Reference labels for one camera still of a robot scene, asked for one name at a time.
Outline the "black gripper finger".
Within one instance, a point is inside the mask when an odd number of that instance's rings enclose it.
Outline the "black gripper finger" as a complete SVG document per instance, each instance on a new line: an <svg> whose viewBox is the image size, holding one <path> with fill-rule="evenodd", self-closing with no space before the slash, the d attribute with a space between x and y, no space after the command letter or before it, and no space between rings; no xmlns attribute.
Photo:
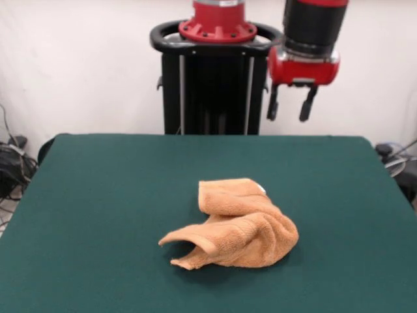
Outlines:
<svg viewBox="0 0 417 313"><path fill-rule="evenodd" d="M300 111L300 116L299 116L300 122L306 122L309 119L311 109L313 106L313 101L317 94L317 91L318 91L318 87L316 85L310 87L307 98L303 102L303 105Z"/></svg>
<svg viewBox="0 0 417 313"><path fill-rule="evenodd" d="M271 83L270 100L266 116L269 121L274 121L276 119L278 111L278 87L279 85Z"/></svg>

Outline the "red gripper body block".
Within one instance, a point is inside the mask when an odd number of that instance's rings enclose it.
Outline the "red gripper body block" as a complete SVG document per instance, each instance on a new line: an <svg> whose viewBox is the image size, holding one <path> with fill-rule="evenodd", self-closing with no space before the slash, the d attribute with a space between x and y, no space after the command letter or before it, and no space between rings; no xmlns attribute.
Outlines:
<svg viewBox="0 0 417 313"><path fill-rule="evenodd" d="M287 53L273 46L268 54L268 71L276 85L329 85L339 70L340 55L333 51L324 59L310 59Z"/></svg>

